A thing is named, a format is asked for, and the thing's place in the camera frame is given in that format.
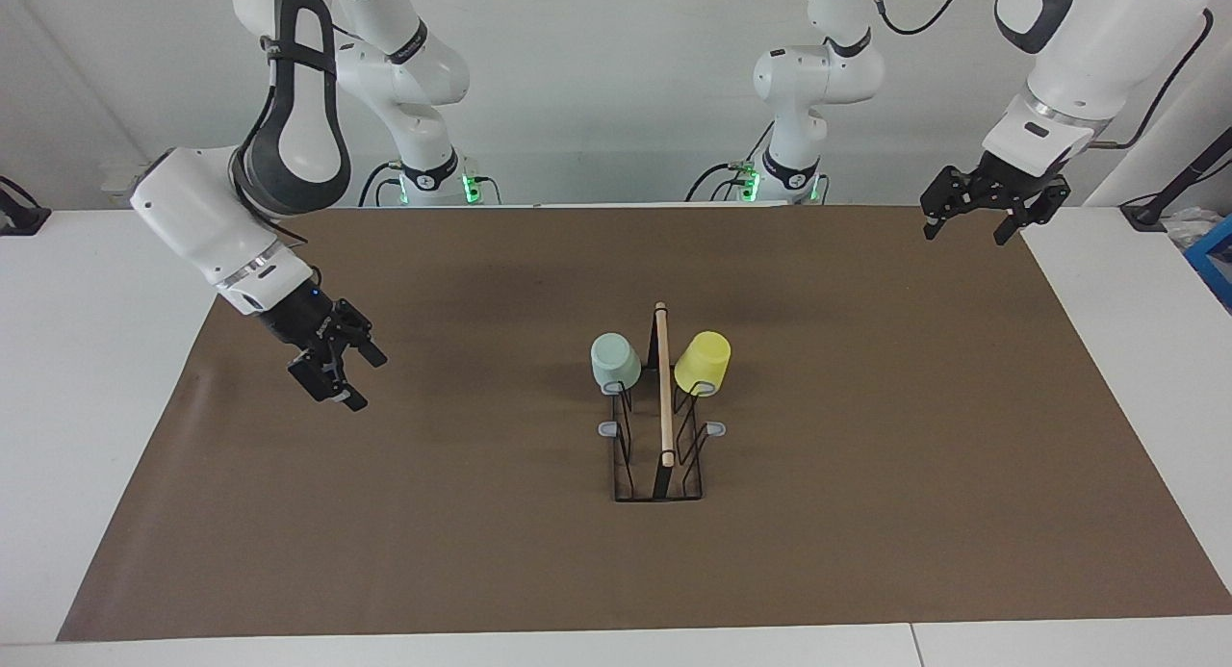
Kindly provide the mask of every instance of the black wire rack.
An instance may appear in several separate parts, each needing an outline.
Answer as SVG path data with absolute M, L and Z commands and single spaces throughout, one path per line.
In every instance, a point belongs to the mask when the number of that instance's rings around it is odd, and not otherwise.
M 659 346 L 657 327 L 650 330 L 649 360 L 642 367 L 643 376 L 655 382 L 671 376 L 659 375 Z M 702 475 L 702 451 L 712 438 L 727 434 L 721 422 L 703 422 L 697 415 L 697 402 L 717 391 L 708 383 L 697 383 L 685 392 L 673 386 L 673 417 L 680 418 L 675 430 L 673 450 L 659 450 L 655 457 L 654 485 L 647 496 L 638 491 L 633 471 L 637 469 L 633 448 L 633 392 L 625 383 L 610 383 L 604 395 L 611 398 L 611 419 L 599 425 L 599 435 L 612 441 L 612 501 L 616 503 L 683 503 L 701 501 L 706 496 Z

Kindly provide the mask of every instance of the light blue cup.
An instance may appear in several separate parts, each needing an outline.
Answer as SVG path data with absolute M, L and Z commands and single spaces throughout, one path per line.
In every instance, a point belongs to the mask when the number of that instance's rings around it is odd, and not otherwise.
M 623 335 L 607 333 L 590 345 L 590 367 L 604 395 L 620 395 L 642 377 L 642 360 Z

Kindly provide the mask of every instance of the white table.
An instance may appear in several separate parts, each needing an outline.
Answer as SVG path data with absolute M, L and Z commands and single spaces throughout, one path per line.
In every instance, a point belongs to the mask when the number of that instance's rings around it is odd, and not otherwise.
M 1066 210 L 1027 242 L 1230 583 L 1232 317 L 1115 211 Z M 211 302 L 128 212 L 0 239 L 0 665 L 1232 665 L 1232 618 L 46 645 Z

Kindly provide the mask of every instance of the black clamp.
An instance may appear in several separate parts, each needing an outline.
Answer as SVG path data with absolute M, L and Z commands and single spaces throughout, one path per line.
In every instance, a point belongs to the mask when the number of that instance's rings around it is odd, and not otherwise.
M 432 192 L 439 191 L 441 189 L 441 184 L 447 181 L 448 178 L 458 170 L 458 150 L 455 149 L 453 154 L 450 154 L 448 162 L 435 169 L 420 171 L 419 169 L 405 166 L 405 164 L 403 164 L 402 173 L 410 180 L 411 184 L 415 184 L 415 187 L 420 191 Z
M 375 369 L 387 364 L 389 359 L 372 342 L 371 333 L 372 323 L 345 298 L 340 298 L 318 330 L 320 342 L 287 365 L 287 371 L 317 402 L 336 399 L 351 408 L 351 412 L 359 412 L 368 406 L 368 401 L 347 382 L 342 370 L 342 354 L 354 346 Z
M 373 367 L 388 358 L 372 342 L 372 322 L 350 302 L 335 303 L 309 280 L 257 317 L 274 337 L 299 348 L 287 371 L 313 399 L 341 402 L 352 412 L 368 406 L 346 379 L 344 355 L 356 348 Z
M 1019 229 L 1030 224 L 1047 224 L 1069 197 L 1069 182 L 1061 174 L 1052 176 L 1035 202 L 1026 205 L 1030 196 L 1015 192 L 998 181 L 991 181 L 946 166 L 920 197 L 920 207 L 928 216 L 924 237 L 933 240 L 945 223 L 960 215 L 976 210 L 1002 210 L 1008 216 L 993 233 L 997 245 L 1005 245 Z
M 765 164 L 766 173 L 781 181 L 785 189 L 797 191 L 817 176 L 817 168 L 822 165 L 822 158 L 817 158 L 817 163 L 808 169 L 792 169 L 775 162 L 775 158 L 770 157 L 770 150 L 766 150 L 761 158 L 761 163 Z

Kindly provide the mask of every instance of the white wall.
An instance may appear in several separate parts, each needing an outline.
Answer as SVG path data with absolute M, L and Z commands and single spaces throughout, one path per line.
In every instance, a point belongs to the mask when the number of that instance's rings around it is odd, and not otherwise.
M 1232 43 L 1226 44 L 1212 59 L 1202 75 L 1178 99 L 1175 108 L 1143 137 L 1138 147 L 1095 191 L 1088 205 L 1116 206 L 1138 196 L 1162 191 L 1206 149 L 1206 145 L 1232 126 L 1230 83 L 1232 83 Z M 1220 159 L 1216 168 L 1227 159 L 1232 159 L 1232 154 Z M 1190 206 L 1232 215 L 1232 169 L 1189 189 L 1170 210 Z
M 176 144 L 234 144 L 260 108 L 264 58 L 234 20 L 230 0 L 25 1 L 145 155 Z M 888 4 L 899 25 L 912 25 L 941 1 Z M 941 166 L 970 168 L 978 159 L 982 137 L 1031 67 L 1000 37 L 992 1 L 958 0 L 920 37 L 875 28 L 890 76 L 872 102 L 828 110 L 832 143 L 824 170 L 835 179 L 832 202 L 915 202 Z M 506 200 L 521 202 L 683 197 L 706 166 L 743 158 L 769 122 L 770 111 L 752 86 L 758 57 L 784 44 L 818 42 L 804 0 L 415 4 L 472 68 L 471 96 L 445 110 L 456 143 L 500 180 Z M 1218 0 L 1216 12 L 1232 20 L 1232 0 Z M 4 35 L 5 53 L 16 54 L 20 67 L 42 63 L 10 48 Z M 1220 26 L 1211 47 L 1230 38 Z M 1186 73 L 1180 86 L 1191 76 Z M 34 162 L 70 165 L 78 159 L 80 133 L 55 117 L 69 113 L 71 97 L 54 97 L 46 81 L 15 86 L 9 72 L 0 86 L 12 102 L 0 110 L 6 145 L 15 142 Z M 1132 132 L 1149 94 L 1127 108 L 1111 137 Z M 359 102 L 340 101 L 361 180 L 371 164 L 394 157 L 392 142 Z M 22 110 L 33 126 L 11 120 L 12 106 L 34 106 Z M 1094 154 L 1076 164 L 1072 202 L 1085 200 L 1121 157 Z M 0 162 L 9 164 L 7 157 Z M 80 166 L 14 169 L 49 191 L 62 189 L 53 174 L 83 173 Z M 59 201 L 99 202 L 83 189 L 65 189 Z
M 0 0 L 0 174 L 47 207 L 96 208 L 100 165 L 144 159 L 25 1 Z

